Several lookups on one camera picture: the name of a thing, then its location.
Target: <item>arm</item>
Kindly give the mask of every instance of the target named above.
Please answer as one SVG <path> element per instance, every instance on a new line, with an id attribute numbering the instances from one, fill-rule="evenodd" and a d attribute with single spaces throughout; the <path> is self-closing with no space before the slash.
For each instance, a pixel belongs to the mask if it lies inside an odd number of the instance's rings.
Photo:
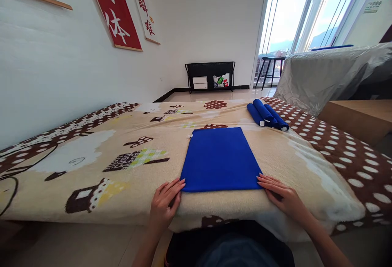
<path id="1" fill-rule="evenodd" d="M 155 191 L 151 202 L 150 221 L 132 267 L 151 267 L 155 250 L 163 232 L 169 227 L 181 201 L 185 179 L 164 183 Z"/>
<path id="2" fill-rule="evenodd" d="M 319 221 L 302 203 L 297 192 L 279 180 L 260 174 L 258 184 L 283 213 L 296 221 L 310 236 L 320 258 L 326 267 L 352 267 L 353 265 L 332 241 Z"/>

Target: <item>cartoon blanket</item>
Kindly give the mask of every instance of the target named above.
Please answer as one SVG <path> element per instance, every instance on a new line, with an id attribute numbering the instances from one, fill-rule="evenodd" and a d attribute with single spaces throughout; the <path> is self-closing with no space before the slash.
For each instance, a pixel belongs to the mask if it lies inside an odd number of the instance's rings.
<path id="1" fill-rule="evenodd" d="M 263 173 L 295 188 L 329 233 L 389 224 L 391 159 L 294 106 L 261 99 L 289 131 L 254 123 L 252 100 L 118 103 L 4 149 L 0 219 L 145 225 L 155 189 L 181 174 L 187 136 L 241 127 Z M 309 239 L 262 189 L 183 193 L 170 229 L 237 219 L 255 220 L 281 240 Z"/>

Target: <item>dark clothing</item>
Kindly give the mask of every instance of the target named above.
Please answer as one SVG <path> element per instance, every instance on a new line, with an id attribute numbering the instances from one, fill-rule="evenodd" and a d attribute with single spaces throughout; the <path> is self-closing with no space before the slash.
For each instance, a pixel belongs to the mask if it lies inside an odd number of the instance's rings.
<path id="1" fill-rule="evenodd" d="M 165 265 L 295 266 L 289 247 L 250 220 L 173 234 Z"/>

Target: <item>plastic cover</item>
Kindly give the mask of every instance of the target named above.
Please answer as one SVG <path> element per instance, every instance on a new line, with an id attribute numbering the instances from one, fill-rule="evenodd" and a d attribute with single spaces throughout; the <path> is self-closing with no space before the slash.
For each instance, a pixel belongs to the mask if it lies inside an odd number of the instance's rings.
<path id="1" fill-rule="evenodd" d="M 274 97 L 318 116 L 330 100 L 347 100 L 360 84 L 392 78 L 392 42 L 298 53 L 285 60 Z"/>

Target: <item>white box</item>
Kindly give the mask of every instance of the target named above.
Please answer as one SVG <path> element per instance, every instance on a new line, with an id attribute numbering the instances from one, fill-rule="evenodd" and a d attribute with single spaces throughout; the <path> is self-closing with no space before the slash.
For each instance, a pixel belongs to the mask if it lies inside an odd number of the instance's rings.
<path id="1" fill-rule="evenodd" d="M 207 77 L 193 77 L 193 84 L 195 83 L 207 83 Z"/>
<path id="2" fill-rule="evenodd" d="M 195 89 L 206 89 L 207 87 L 207 83 L 194 83 L 193 84 Z"/>

